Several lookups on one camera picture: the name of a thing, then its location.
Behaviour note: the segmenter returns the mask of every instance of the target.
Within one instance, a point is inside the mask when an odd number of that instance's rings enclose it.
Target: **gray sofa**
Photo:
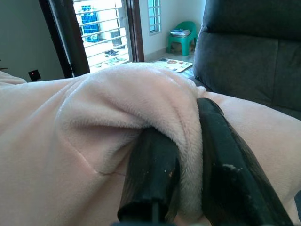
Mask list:
[[[208,90],[301,120],[301,0],[207,0],[193,69]]]

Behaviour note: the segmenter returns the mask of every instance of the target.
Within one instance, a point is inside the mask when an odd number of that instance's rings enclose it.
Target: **door frame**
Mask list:
[[[125,2],[129,24],[129,36],[132,48],[132,59],[133,62],[144,62],[139,1],[125,0]],[[64,37],[65,39],[67,39],[67,41],[69,40],[71,42],[72,47],[69,48],[71,63],[69,63],[68,57],[65,53],[65,48],[61,40],[58,27],[56,26],[55,18],[51,10],[49,0],[39,0],[39,3],[42,8],[48,29],[50,31],[51,39],[55,46],[55,50],[65,78],[70,78],[72,76],[72,73],[74,76],[80,76],[90,72],[89,66],[87,64],[86,53],[82,44],[78,22],[75,12],[72,8],[73,1],[53,0],[53,3],[57,6],[57,16],[60,17],[61,20],[64,20],[64,23],[61,24],[61,29],[63,30],[62,32],[64,32]]]

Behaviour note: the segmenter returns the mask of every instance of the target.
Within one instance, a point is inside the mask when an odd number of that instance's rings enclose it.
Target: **stack of books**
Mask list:
[[[172,36],[175,36],[175,37],[180,37],[180,38],[184,38],[184,37],[187,37],[188,35],[190,35],[190,30],[183,30],[183,29],[180,29],[180,30],[172,30],[170,32],[170,34]]]

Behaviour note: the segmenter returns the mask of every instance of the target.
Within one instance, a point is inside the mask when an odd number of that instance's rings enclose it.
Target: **green plastic chair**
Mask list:
[[[176,30],[183,29],[183,30],[190,30],[191,33],[187,37],[180,38],[180,37],[174,37],[171,34],[168,37],[168,47],[167,52],[170,53],[171,50],[171,43],[178,42],[182,46],[182,55],[188,56],[189,55],[189,47],[192,40],[194,40],[194,43],[197,43],[197,31],[196,31],[196,25],[192,21],[184,21],[180,24],[178,24],[175,27]]]

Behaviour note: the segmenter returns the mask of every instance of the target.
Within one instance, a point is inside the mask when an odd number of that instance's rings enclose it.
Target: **white wall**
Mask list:
[[[64,78],[38,0],[0,0],[0,67],[31,81],[38,69],[41,80]]]
[[[196,23],[200,30],[206,0],[160,0],[162,32],[150,35],[147,0],[139,0],[144,55],[150,55],[167,47],[169,32],[182,21]]]

